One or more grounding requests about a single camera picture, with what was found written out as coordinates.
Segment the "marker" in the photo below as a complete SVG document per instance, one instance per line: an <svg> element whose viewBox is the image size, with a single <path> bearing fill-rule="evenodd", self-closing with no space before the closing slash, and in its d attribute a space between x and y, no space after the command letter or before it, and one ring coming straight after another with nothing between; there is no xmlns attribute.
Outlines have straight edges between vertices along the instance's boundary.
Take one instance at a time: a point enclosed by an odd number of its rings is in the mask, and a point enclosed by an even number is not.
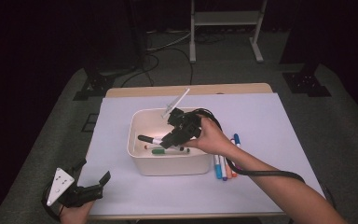
<svg viewBox="0 0 358 224"><path fill-rule="evenodd" d="M231 168L229 168L226 158L223 158L223 161L225 161L225 168L226 168L226 174L227 174L227 179L231 179L232 178L232 170Z"/></svg>
<svg viewBox="0 0 358 224"><path fill-rule="evenodd" d="M236 145L234 138L231 138L231 143L234 144L234 145ZM236 165L236 164L234 163L234 161L232 162L232 164L233 164L235 167L237 167L238 169L241 170L240 166ZM233 170L231 170L231 171L232 171L232 176L233 176L233 177L237 177L237 176L238 176L238 174L237 174L235 171L233 171Z"/></svg>
<svg viewBox="0 0 358 224"><path fill-rule="evenodd" d="M145 145L144 149L166 149L160 145ZM169 147L167 149L174 149L174 150L178 150L178 151L183 151L185 150L184 147Z"/></svg>
<svg viewBox="0 0 358 224"><path fill-rule="evenodd" d="M241 148L240 137L236 133L234 133L234 141L235 141L235 145Z"/></svg>
<svg viewBox="0 0 358 224"><path fill-rule="evenodd" d="M213 155L214 160L214 171L216 172L216 178L222 178L222 168L220 166L220 160L218 155Z"/></svg>
<svg viewBox="0 0 358 224"><path fill-rule="evenodd" d="M155 145L159 145L159 144L162 143L162 141L160 139L148 137L148 136L141 135L141 134L138 135L138 139L143 141L143 142L151 143L151 144L155 144ZM183 151L185 149L184 147L174 147L174 146L171 146L169 148L179 150L179 151Z"/></svg>
<svg viewBox="0 0 358 224"><path fill-rule="evenodd" d="M222 156L219 156L220 160L220 170L222 171L222 179L224 181L227 181L227 173L226 173L226 166L225 166L225 158Z"/></svg>
<svg viewBox="0 0 358 224"><path fill-rule="evenodd" d="M164 148L160 148L160 149L153 149L152 150L152 154L153 155L165 155L165 154L169 154L169 155L183 155L183 154L188 154L190 153L190 148L187 148L184 151L178 151L178 150L167 150Z"/></svg>

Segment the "orange marker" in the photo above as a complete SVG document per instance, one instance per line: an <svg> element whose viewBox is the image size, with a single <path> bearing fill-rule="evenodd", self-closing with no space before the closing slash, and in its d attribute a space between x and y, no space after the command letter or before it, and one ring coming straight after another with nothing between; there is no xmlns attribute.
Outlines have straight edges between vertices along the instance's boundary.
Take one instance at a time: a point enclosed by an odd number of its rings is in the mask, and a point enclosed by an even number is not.
<svg viewBox="0 0 358 224"><path fill-rule="evenodd" d="M225 167L226 167L227 179L231 179L232 178L232 170L231 170L231 168L229 168L226 158L225 158Z"/></svg>

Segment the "white table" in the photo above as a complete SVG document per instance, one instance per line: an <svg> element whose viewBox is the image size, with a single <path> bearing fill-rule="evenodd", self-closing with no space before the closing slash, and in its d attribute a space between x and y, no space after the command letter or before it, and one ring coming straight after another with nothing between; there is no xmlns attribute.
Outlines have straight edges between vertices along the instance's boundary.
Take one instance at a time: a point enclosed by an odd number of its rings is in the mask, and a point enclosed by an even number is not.
<svg viewBox="0 0 358 224"><path fill-rule="evenodd" d="M179 107L210 109L227 136L234 133L240 136L244 150L279 169L298 173L323 195L279 96L271 92L269 85L189 88L189 94L195 95L186 96ZM248 176L228 181L216 179L212 161L211 170L204 175L144 176L138 172L127 152L132 115L141 109L164 107L184 89L127 88L106 94L89 146L88 163L81 171L78 184L93 185L108 170L112 178L104 187L103 198L94 204L89 218L260 217L283 214Z"/></svg>

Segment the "black cable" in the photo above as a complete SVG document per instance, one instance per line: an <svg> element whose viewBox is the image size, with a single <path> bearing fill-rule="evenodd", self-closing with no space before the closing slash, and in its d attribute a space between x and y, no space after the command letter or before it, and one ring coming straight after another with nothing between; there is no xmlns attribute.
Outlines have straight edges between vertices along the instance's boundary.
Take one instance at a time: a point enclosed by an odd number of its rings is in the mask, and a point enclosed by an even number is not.
<svg viewBox="0 0 358 224"><path fill-rule="evenodd" d="M190 85L192 85L193 83L193 64L190 62L190 59L188 58L187 54L185 54L184 51L180 50L180 49L158 49L158 50L154 50L153 53L159 52L159 51L163 51L163 50L176 50L179 51L181 53L183 53L185 55L185 57L187 58L188 64L190 65Z"/></svg>
<svg viewBox="0 0 358 224"><path fill-rule="evenodd" d="M166 34L166 35L183 35L183 34L188 34L188 30L181 30L181 31L169 31L169 30L166 30L164 32L162 32L163 34Z"/></svg>
<svg viewBox="0 0 358 224"><path fill-rule="evenodd" d="M42 193L42 200L41 200L41 203L43 205L43 208L45 208L45 211L48 213L48 215L50 217L52 217L54 220L56 221L59 221L60 222L60 216L55 214L53 212L53 210L51 209L51 207L49 207L47 205L47 202L48 200L46 199L47 195L48 195L48 189L51 188L52 184L53 184L53 181L54 181L54 177L51 178L51 180L46 184L45 186L45 189L43 190L43 193Z"/></svg>
<svg viewBox="0 0 358 224"><path fill-rule="evenodd" d="M94 47L94 45L91 44L89 38L86 36L86 34L84 33L84 31L80 28L79 24L77 23L76 21L76 18L75 18L75 13L73 11L73 8L71 6L71 4L69 3L68 0L65 0L65 5L66 5L66 8L69 12L69 17L71 19L71 22L72 24L74 25L74 27L77 29L78 33L79 33L79 36L80 36L80 39L84 42L84 44L86 46L89 47L89 50L86 52L85 50L86 49L83 49L84 53L87 55L87 54L90 54L92 55L92 57L99 57L100 59L104 60L105 61L105 58L104 56L101 54L101 52L96 49ZM97 21L97 19L95 18L95 13L92 13L92 16L93 16L93 19L95 21ZM136 22L136 18L134 18L134 15L132 13L132 19L134 20L134 22ZM127 74L130 74L132 72L134 72L136 69L137 69L137 66L138 64L141 63L142 59L143 59L143 55L139 55L139 52L136 52L136 56L137 56L137 59L136 59L136 62L135 62L135 66L133 68L130 68L128 69L127 71L124 71L124 72L121 72L121 73L114 73L112 75L106 75L106 76L103 76L104 78L116 78L116 77L121 77L121 76L125 76Z"/></svg>
<svg viewBox="0 0 358 224"><path fill-rule="evenodd" d="M145 73L146 77L149 79L150 86L154 86L154 80L150 76L149 72L145 70L145 68L142 66L142 71Z"/></svg>
<svg viewBox="0 0 358 224"><path fill-rule="evenodd" d="M156 57L155 55L152 55L152 54L148 54L147 56L150 56L150 57L155 58L155 59L157 60L156 64L155 64L153 67L151 67L151 68L149 68L149 69L147 69L147 70L144 70L144 68L143 68L143 71L142 71L142 72L130 76L129 78L127 78L127 79L121 84L120 88L123 88L124 85L125 85L127 82L129 82L131 79L133 79L134 77L137 77L137 76L139 76L139 75L141 75L141 74L145 74L145 73L147 73L147 72L150 72L151 70L155 69L155 68L158 66L158 62L159 62L158 57Z"/></svg>
<svg viewBox="0 0 358 224"><path fill-rule="evenodd" d="M192 111L192 113L200 114L200 115L203 115L203 116L211 119L212 121L214 121L216 123L216 125L219 127L219 129L222 130L222 126L220 125L219 121L214 117L214 115L211 111L201 108L201 109L196 109L196 110ZM245 171L245 170L240 170L237 167L235 167L231 160L226 158L226 161L227 161L228 166L239 175L285 176L285 177L297 179L297 180L305 183L304 179L300 175L292 173L292 172L288 172L288 171Z"/></svg>
<svg viewBox="0 0 358 224"><path fill-rule="evenodd" d="M334 199L333 194L331 193L330 189L320 179L318 179L318 182L319 182L319 185L322 188L322 191L324 193L326 193L328 198L330 199L330 200L328 200L326 198L326 200L331 203L331 205L333 206L334 209L337 210L336 200Z"/></svg>
<svg viewBox="0 0 358 224"><path fill-rule="evenodd" d="M172 45L177 45L179 43L182 43L184 40L186 40L186 43L188 43L188 37L190 36L190 33L188 33L187 35L185 36L182 36L174 41L172 41L171 43L169 44L165 44L163 46L160 46L160 47L157 47L157 48L153 48L153 49L147 49L148 52L153 52L153 51L157 51L157 50L160 50L160 49L165 49L167 47L170 47Z"/></svg>
<svg viewBox="0 0 358 224"><path fill-rule="evenodd" d="M63 205L61 205L60 213L58 214L59 217L61 216L62 210L63 210Z"/></svg>
<svg viewBox="0 0 358 224"><path fill-rule="evenodd" d="M226 39L226 36L224 34L220 34L220 35L222 36L221 38L217 37L217 35L198 34L196 35L195 42L199 45L212 45Z"/></svg>

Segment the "white plastic bin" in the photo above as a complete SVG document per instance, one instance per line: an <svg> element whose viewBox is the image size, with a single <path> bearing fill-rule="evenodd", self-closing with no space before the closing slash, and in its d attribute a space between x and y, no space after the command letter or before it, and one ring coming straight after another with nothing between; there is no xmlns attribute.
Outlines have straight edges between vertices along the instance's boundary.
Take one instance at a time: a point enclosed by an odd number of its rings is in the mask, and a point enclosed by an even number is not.
<svg viewBox="0 0 358 224"><path fill-rule="evenodd" d="M185 112L195 108L181 108ZM142 175L198 175L208 172L212 166L213 155L190 147L189 153L154 155L145 149L148 143L138 140L138 135L163 137L172 131L168 116L163 119L163 108L145 109L136 112L131 121L128 152Z"/></svg>

